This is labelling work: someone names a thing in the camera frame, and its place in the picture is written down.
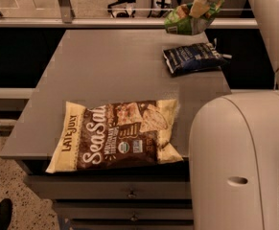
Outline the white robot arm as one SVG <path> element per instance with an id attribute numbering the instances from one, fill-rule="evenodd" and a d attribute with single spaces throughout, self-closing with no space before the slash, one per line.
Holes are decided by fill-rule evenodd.
<path id="1" fill-rule="evenodd" d="M 274 77 L 269 91 L 207 103 L 190 132 L 194 230 L 279 230 L 279 0 L 248 0 Z"/>

